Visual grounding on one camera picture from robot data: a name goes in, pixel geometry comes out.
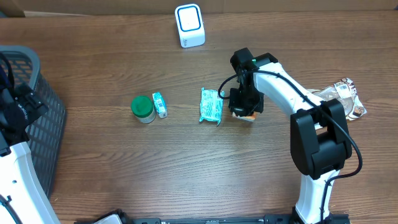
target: snack bag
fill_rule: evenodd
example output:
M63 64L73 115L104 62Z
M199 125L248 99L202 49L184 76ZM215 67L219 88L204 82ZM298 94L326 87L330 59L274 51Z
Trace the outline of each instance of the snack bag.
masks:
M358 98L354 82L349 78L344 78L321 90L309 90L309 92L326 101L337 98L343 104L346 119L349 121L353 121L367 113Z
M201 101L200 101L200 119L202 122L204 119L208 121L217 121L217 126L221 122L221 115L223 114L223 99L218 96L216 90L205 90L201 89Z

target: food package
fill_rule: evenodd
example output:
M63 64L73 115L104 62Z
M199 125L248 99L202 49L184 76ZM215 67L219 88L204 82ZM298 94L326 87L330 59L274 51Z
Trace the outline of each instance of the food package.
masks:
M349 121L355 120L367 113L365 107L359 100L354 82L349 78L344 78L321 90L309 90L309 92L319 96L325 101L336 98L343 104L346 119Z
M208 121L217 121L217 126L221 122L221 115L223 114L223 99L218 96L217 90L205 90L201 89L201 101L200 101L200 119L202 122L204 119Z
M160 94L159 92L153 93L152 97L154 99L154 104L155 104L155 109L157 112L157 115L160 118L165 118L167 117L167 107L166 107L166 103L162 97L162 94Z

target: white device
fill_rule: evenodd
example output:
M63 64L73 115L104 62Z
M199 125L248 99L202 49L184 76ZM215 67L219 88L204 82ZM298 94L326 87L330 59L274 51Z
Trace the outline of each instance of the white device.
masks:
M186 4L175 9L181 47L195 47L205 43L205 28L197 4Z

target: blue and white package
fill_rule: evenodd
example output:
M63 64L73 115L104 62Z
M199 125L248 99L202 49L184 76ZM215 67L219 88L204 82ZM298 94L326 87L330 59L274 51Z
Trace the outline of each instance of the blue and white package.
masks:
M167 107L162 95L159 92L156 92L152 94L152 97L154 98L155 109L159 117L167 117Z
M201 89L201 101L200 101L200 119L208 121L217 121L217 126L221 122L221 116L223 115L223 99L218 96L216 90L205 90Z

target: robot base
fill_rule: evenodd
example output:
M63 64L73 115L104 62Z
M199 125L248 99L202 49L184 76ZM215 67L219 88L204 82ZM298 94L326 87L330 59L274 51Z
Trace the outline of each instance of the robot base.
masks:
M330 214L325 218L324 224L350 224L348 215L334 215ZM296 212L296 208L293 207L291 215L265 215L264 224L306 224L301 221L299 215Z

